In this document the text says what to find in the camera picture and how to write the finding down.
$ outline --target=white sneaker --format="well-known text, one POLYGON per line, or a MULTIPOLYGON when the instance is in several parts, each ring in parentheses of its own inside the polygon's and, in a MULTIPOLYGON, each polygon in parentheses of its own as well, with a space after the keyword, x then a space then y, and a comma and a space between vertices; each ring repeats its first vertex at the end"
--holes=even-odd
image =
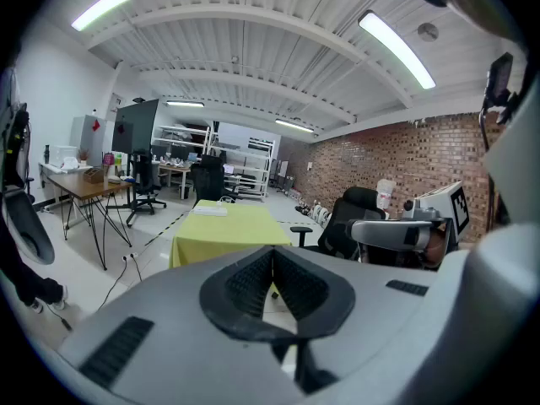
POLYGON ((38 299, 36 299, 34 300, 34 303, 30 305, 30 308, 32 308, 35 313, 40 314, 43 311, 43 304, 38 299))
POLYGON ((57 311, 62 311, 66 307, 66 300, 68 299, 68 287, 62 285, 62 298, 57 303, 53 303, 52 307, 57 311))

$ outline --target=green object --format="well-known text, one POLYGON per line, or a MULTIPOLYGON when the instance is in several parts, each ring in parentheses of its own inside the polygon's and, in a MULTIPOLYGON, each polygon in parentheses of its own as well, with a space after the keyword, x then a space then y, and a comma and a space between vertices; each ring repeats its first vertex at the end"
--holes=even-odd
MULTIPOLYGON (((198 206, 216 206, 201 200, 198 206)), ((169 255, 169 267, 207 261, 253 246, 291 246, 289 237, 265 207, 223 202, 227 216, 189 213, 176 231, 169 255)))

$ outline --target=large black screen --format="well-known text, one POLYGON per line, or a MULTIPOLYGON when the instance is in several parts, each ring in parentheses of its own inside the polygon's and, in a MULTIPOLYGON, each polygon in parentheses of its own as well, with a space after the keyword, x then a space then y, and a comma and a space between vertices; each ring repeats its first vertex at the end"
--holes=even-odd
POLYGON ((148 100, 120 108, 116 113, 112 150, 123 153, 149 153, 159 101, 148 100))

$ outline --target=potted plant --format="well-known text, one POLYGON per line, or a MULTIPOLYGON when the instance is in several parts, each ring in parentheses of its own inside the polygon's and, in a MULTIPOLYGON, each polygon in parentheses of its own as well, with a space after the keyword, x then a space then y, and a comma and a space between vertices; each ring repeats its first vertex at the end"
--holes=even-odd
POLYGON ((81 148, 78 151, 78 160, 81 163, 81 166, 86 166, 86 161, 88 160, 89 156, 90 153, 86 148, 81 148))

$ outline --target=black pants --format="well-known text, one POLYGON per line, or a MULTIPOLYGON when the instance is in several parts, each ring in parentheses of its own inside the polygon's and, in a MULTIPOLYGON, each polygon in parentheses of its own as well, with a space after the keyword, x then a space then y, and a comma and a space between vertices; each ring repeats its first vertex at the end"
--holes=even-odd
POLYGON ((62 299, 62 286, 57 281, 41 278, 20 259, 17 246, 9 234, 1 214, 0 247, 2 248, 0 269, 15 285, 17 295, 25 305, 30 306, 36 297, 48 305, 62 299))

